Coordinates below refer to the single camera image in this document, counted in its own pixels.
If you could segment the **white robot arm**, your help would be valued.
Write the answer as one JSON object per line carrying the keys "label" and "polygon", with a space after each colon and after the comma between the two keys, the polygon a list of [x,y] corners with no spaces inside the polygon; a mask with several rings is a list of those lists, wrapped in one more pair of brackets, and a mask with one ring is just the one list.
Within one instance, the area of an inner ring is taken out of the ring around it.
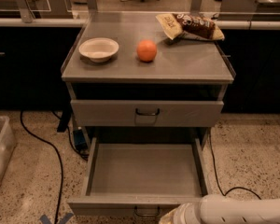
{"label": "white robot arm", "polygon": [[179,205],[159,224],[280,224],[280,199],[239,201],[209,194]]}

